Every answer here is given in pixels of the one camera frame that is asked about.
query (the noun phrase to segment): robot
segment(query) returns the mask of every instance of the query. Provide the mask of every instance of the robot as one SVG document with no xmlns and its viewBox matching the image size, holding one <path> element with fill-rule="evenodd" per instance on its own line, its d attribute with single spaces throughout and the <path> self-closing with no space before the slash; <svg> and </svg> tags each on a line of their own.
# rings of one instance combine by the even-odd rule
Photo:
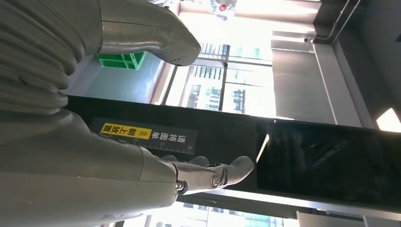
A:
<svg viewBox="0 0 401 227">
<path fill-rule="evenodd" d="M 59 90 L 85 54 L 147 51 L 187 66 L 200 49 L 172 12 L 142 0 L 0 0 L 0 225 L 116 222 L 247 177 L 248 157 L 158 158 L 63 109 Z"/>
</svg>

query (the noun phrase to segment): glass window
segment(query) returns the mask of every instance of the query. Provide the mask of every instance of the glass window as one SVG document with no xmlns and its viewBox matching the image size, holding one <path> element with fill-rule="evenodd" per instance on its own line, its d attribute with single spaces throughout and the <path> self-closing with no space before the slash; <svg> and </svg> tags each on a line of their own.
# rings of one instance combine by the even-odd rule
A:
<svg viewBox="0 0 401 227">
<path fill-rule="evenodd" d="M 150 227 L 294 227 L 283 226 L 283 219 L 218 207 L 175 202 L 151 216 Z"/>
<path fill-rule="evenodd" d="M 268 59 L 266 49 L 269 48 L 201 45 L 201 59 L 196 65 L 176 69 L 166 105 L 276 117 L 272 68 L 265 63 L 248 61 Z M 231 62 L 215 58 L 220 55 L 239 59 Z"/>
<path fill-rule="evenodd" d="M 210 43 L 200 43 L 201 50 L 200 58 L 209 59 L 225 59 L 227 55 L 228 45 L 225 44 L 210 44 Z"/>
<path fill-rule="evenodd" d="M 184 207 L 187 207 L 187 208 L 193 208 L 193 204 L 184 203 Z"/>
<path fill-rule="evenodd" d="M 220 68 L 193 66 L 180 106 L 218 111 L 223 72 Z"/>
<path fill-rule="evenodd" d="M 269 64 L 272 60 L 270 44 L 265 46 L 230 45 L 229 60 Z"/>
</svg>

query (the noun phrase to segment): wall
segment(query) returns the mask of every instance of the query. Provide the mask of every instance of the wall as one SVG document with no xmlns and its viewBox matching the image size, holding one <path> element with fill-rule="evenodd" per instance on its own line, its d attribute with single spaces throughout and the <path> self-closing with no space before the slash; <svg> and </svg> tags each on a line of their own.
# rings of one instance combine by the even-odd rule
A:
<svg viewBox="0 0 401 227">
<path fill-rule="evenodd" d="M 140 70 L 101 68 L 85 96 L 150 103 L 162 67 L 159 58 L 147 53 Z"/>
<path fill-rule="evenodd" d="M 277 116 L 335 124 L 314 53 L 273 50 Z"/>
<path fill-rule="evenodd" d="M 395 106 L 396 102 L 391 90 L 376 65 L 376 61 L 372 59 L 367 48 L 361 42 L 361 37 L 354 30 L 343 30 L 337 41 L 335 53 L 339 59 L 341 70 L 344 75 L 348 75 L 350 72 L 353 75 L 353 79 L 347 81 L 349 89 L 355 90 L 352 81 L 355 80 L 370 119 L 373 125 L 377 127 L 376 120 L 389 108 Z M 360 98 L 354 99 L 354 103 L 358 113 L 362 113 L 364 107 L 360 104 Z"/>
<path fill-rule="evenodd" d="M 314 44 L 314 51 L 336 124 L 362 127 L 333 47 Z"/>
<path fill-rule="evenodd" d="M 364 23 L 362 40 L 394 98 L 394 109 L 401 111 L 401 1 L 371 0 Z"/>
</svg>

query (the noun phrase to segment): green plastic basket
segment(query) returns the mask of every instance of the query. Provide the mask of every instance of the green plastic basket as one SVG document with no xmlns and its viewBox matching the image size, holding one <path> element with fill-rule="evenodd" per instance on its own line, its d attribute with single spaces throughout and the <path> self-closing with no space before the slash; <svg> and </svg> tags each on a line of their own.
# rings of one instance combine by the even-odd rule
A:
<svg viewBox="0 0 401 227">
<path fill-rule="evenodd" d="M 139 70 L 146 52 L 139 53 L 123 53 L 123 54 L 98 54 L 102 67 L 115 67 L 131 70 Z"/>
</svg>

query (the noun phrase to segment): ceiling light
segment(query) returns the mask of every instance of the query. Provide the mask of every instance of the ceiling light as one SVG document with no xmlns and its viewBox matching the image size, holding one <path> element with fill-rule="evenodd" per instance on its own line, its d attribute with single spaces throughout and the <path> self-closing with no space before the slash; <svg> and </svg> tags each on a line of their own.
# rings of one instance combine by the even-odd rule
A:
<svg viewBox="0 0 401 227">
<path fill-rule="evenodd" d="M 401 132 L 401 122 L 397 117 L 395 111 L 390 108 L 377 120 L 380 130 Z"/>
<path fill-rule="evenodd" d="M 285 36 L 277 36 L 277 35 L 273 35 L 271 37 L 271 39 L 281 40 L 281 41 L 297 42 L 297 43 L 304 43 L 305 42 L 304 38 L 294 38 L 294 37 L 285 37 Z"/>
</svg>

